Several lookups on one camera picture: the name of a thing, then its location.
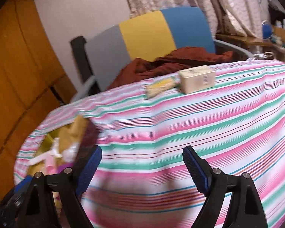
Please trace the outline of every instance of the white box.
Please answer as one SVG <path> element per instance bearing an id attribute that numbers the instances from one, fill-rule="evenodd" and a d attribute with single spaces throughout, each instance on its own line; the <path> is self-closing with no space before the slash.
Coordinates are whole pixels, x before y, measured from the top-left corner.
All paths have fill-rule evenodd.
<path id="1" fill-rule="evenodd" d="M 215 85 L 215 71 L 199 66 L 178 71 L 180 85 L 185 94 L 201 91 Z"/>

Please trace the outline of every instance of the curtain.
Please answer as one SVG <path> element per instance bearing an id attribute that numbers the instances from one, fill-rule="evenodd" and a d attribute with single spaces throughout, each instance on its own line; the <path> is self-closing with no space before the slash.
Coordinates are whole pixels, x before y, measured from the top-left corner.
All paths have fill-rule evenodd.
<path id="1" fill-rule="evenodd" d="M 128 0 L 131 17 L 176 6 L 197 6 L 205 14 L 210 31 L 262 38 L 258 0 Z"/>

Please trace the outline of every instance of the brown fabric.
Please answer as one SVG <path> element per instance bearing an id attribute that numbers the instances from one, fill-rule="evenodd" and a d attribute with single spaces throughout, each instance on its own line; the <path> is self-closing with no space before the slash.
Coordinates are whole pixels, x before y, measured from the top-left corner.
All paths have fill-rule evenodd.
<path id="1" fill-rule="evenodd" d="M 174 73 L 179 70 L 218 63 L 227 63 L 232 59 L 232 51 L 216 55 L 207 53 L 204 48 L 184 47 L 172 51 L 165 57 L 159 57 L 154 62 L 135 58 L 115 78 L 108 89 L 144 79 Z"/>

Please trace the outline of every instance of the chair armrest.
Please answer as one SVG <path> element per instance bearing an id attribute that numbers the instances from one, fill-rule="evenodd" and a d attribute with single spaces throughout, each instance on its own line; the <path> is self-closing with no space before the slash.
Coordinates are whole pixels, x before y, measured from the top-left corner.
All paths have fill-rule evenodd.
<path id="1" fill-rule="evenodd" d="M 93 84 L 95 83 L 95 76 L 92 75 L 89 79 L 87 79 L 87 81 L 83 84 L 83 86 L 81 87 L 81 89 L 78 91 L 78 93 L 76 93 L 70 103 L 72 102 L 76 102 L 84 97 L 86 97 L 89 93 L 89 90 L 91 89 L 91 87 L 93 86 Z"/>
<path id="2" fill-rule="evenodd" d="M 221 40 L 217 40 L 217 39 L 214 39 L 213 41 L 214 41 L 215 45 L 223 47 L 226 50 L 235 51 L 235 52 L 239 53 L 240 55 L 243 55 L 247 58 L 254 58 L 254 56 L 251 52 L 249 52 L 248 50 L 245 50 L 239 46 L 236 46 L 236 45 L 233 45 L 233 44 L 221 41 Z"/>

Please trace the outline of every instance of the wooden door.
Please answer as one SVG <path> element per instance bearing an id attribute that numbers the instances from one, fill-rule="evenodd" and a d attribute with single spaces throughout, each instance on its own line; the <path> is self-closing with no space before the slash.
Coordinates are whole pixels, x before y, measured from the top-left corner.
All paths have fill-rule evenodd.
<path id="1" fill-rule="evenodd" d="M 76 93 L 42 27 L 34 0 L 8 0 L 0 10 L 0 200 L 26 137 Z"/>

